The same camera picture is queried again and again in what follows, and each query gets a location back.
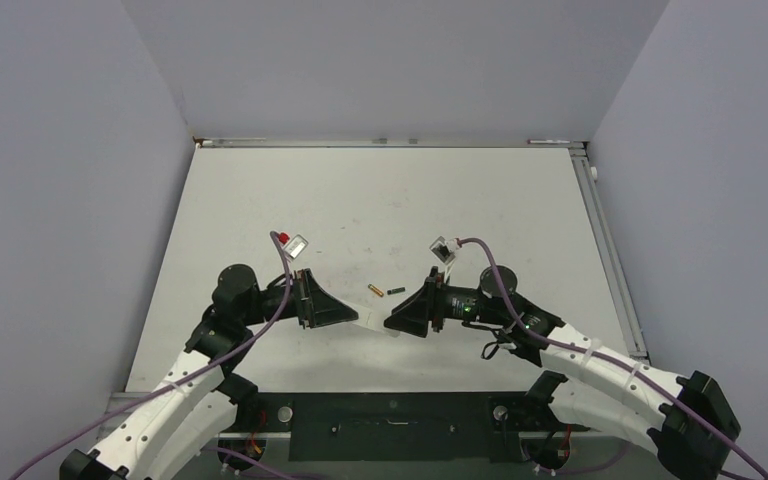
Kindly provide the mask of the gold AAA battery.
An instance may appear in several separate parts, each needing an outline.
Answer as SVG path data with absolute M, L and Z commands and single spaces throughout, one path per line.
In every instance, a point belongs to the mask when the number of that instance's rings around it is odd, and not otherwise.
M 375 286 L 375 285 L 373 285 L 373 284 L 368 284 L 368 286 L 367 286 L 367 287 L 368 287 L 368 289 L 369 289 L 370 291 L 372 291 L 372 292 L 373 292 L 375 295 L 377 295 L 378 297 L 384 297 L 384 296 L 386 295 L 386 294 L 385 294 L 385 292 L 384 292 L 383 290 L 379 289 L 377 286 Z

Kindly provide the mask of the white remote control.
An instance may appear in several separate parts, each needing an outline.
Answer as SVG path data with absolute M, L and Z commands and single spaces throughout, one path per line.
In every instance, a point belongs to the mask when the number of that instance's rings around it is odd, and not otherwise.
M 352 302 L 348 302 L 347 305 L 358 315 L 358 318 L 350 321 L 350 324 L 385 334 L 392 338 L 397 338 L 401 335 L 399 331 L 384 326 L 384 320 L 387 318 L 384 312 Z

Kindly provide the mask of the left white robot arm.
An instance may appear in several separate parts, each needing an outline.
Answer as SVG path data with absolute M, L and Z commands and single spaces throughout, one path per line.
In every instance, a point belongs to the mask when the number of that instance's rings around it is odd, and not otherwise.
M 213 436 L 256 421 L 258 388 L 234 371 L 251 349 L 252 326 L 296 318 L 304 328 L 317 328 L 358 317 L 354 308 L 326 293 L 308 269 L 287 271 L 262 289 L 250 266 L 227 267 L 162 382 L 89 452 L 71 452 L 59 468 L 60 478 L 173 476 Z

